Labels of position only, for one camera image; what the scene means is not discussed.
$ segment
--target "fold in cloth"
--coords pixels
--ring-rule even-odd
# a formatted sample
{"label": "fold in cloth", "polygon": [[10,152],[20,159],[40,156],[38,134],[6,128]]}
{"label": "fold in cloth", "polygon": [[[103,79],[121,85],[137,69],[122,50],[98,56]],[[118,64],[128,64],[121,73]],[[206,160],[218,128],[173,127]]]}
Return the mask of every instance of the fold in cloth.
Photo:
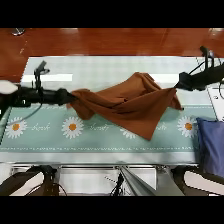
{"label": "fold in cloth", "polygon": [[224,178],[224,123],[197,118],[200,166]]}
{"label": "fold in cloth", "polygon": [[72,94],[78,99],[67,107],[73,107],[81,119],[100,114],[148,140],[168,106],[182,110],[176,89],[161,89],[147,73],[136,72],[126,81],[97,93],[80,89]]}

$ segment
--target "white flower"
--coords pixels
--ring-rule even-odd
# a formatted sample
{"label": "white flower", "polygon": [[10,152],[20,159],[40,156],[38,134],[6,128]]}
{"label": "white flower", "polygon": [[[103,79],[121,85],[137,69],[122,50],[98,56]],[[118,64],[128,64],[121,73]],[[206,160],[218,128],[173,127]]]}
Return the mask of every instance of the white flower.
{"label": "white flower", "polygon": [[179,131],[182,131],[182,135],[185,137],[192,138],[197,135],[197,121],[194,118],[182,117],[179,119],[177,127]]}
{"label": "white flower", "polygon": [[[14,119],[12,119],[10,121],[10,123],[14,123],[16,121],[22,120],[21,117],[15,117]],[[21,134],[23,134],[23,131],[26,130],[27,128],[27,124],[26,121],[21,121],[12,125],[8,125],[5,129],[6,135],[8,136],[8,138],[17,138],[19,137]]]}
{"label": "white flower", "polygon": [[130,138],[130,139],[132,139],[132,138],[135,138],[135,137],[136,137],[136,134],[134,134],[134,133],[132,133],[132,132],[130,132],[130,131],[124,129],[124,128],[121,128],[120,131],[123,132],[123,135],[124,135],[126,138]]}
{"label": "white flower", "polygon": [[83,130],[83,122],[78,117],[69,117],[63,122],[62,131],[63,135],[66,135],[66,138],[70,137],[70,139],[75,138],[82,134]]}

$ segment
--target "blue cloth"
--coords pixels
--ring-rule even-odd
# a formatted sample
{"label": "blue cloth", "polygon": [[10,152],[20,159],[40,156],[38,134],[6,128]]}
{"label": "blue cloth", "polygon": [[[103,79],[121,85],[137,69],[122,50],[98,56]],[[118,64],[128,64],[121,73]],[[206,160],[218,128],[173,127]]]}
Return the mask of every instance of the blue cloth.
{"label": "blue cloth", "polygon": [[204,172],[224,177],[224,122],[197,118],[200,165]]}

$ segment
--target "reddish brown floor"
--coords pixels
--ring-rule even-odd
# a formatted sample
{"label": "reddish brown floor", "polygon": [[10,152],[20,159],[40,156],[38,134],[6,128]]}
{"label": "reddish brown floor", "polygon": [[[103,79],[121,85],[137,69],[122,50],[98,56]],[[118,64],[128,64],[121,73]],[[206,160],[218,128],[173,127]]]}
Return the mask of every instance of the reddish brown floor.
{"label": "reddish brown floor", "polygon": [[224,57],[222,28],[27,28],[21,36],[0,29],[0,79],[18,82],[29,56],[201,56],[199,47]]}

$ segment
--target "brown cloth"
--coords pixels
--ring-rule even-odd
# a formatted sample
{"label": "brown cloth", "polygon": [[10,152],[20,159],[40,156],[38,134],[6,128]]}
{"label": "brown cloth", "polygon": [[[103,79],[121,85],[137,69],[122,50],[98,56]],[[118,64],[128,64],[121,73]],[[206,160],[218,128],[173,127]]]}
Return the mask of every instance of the brown cloth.
{"label": "brown cloth", "polygon": [[161,89],[147,73],[134,73],[126,81],[93,93],[88,89],[73,91],[78,99],[73,107],[83,120],[94,113],[150,140],[166,108],[182,110],[175,88]]}

